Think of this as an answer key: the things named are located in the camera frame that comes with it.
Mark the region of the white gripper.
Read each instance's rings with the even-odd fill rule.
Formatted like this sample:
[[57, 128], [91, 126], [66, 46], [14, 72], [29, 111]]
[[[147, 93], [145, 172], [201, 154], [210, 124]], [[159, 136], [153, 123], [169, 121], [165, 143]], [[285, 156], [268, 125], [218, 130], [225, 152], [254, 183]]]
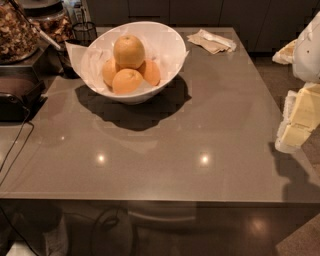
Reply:
[[306, 83], [298, 92], [289, 90], [283, 108], [283, 120], [277, 131], [275, 148], [293, 154], [320, 125], [320, 12], [296, 39], [286, 44], [272, 61], [293, 63], [293, 74]]

